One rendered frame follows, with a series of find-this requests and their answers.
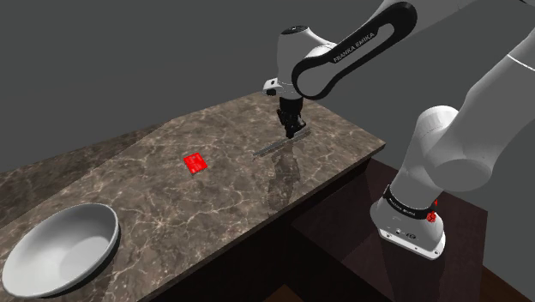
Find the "grey long thin utensil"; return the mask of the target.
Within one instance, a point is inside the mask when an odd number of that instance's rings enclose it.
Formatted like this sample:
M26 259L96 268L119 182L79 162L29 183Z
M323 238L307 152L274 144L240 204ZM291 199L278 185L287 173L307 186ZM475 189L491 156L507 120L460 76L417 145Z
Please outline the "grey long thin utensil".
M283 138L281 140L278 140L277 142L273 142L270 145L267 145L266 147L255 151L253 153L254 157L263 156L264 154L267 154L271 152L272 150L275 150L277 148L281 148L283 145L289 143L289 142L296 142L304 137L306 137L311 132L311 128L306 128L303 130L300 130L295 134L293 138Z

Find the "red flat square card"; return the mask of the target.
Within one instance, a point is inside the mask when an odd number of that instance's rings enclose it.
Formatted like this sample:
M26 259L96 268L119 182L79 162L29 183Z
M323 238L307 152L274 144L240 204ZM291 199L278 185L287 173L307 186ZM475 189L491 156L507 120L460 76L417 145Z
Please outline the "red flat square card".
M197 174L207 168L206 161L199 153L187 155L183 158L184 164L187 166L192 175Z

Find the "dark cabinet with marble top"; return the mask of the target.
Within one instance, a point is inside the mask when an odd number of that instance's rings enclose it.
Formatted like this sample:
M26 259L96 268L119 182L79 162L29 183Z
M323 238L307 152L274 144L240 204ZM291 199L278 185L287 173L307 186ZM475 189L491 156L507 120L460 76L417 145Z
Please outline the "dark cabinet with marble top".
M279 101L255 93L174 118L0 227L0 302L257 302L280 284L288 224L358 176L384 142L306 100L311 132L284 138ZM183 162L199 153L207 168ZM110 255L71 288L24 299L2 272L19 240L51 215L100 203L117 214Z

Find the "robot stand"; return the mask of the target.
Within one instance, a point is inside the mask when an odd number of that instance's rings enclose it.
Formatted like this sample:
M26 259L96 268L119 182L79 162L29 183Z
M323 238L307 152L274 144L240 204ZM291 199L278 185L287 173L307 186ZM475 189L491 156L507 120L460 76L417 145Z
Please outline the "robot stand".
M304 270L335 291L323 302L478 302L487 212L443 193L438 213L447 236L444 252L428 260L382 239L370 207L396 171L370 160L366 170L302 214L293 227L306 245L295 256ZM305 259L305 252L312 259Z

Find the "white bowl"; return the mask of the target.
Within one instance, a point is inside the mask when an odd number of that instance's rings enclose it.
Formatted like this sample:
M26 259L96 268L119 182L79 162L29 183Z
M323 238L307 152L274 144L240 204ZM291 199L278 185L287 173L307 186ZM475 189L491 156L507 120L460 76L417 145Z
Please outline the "white bowl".
M3 288L24 299L63 292L92 274L118 237L118 217L108 205L85 203L61 210L11 250L3 266Z

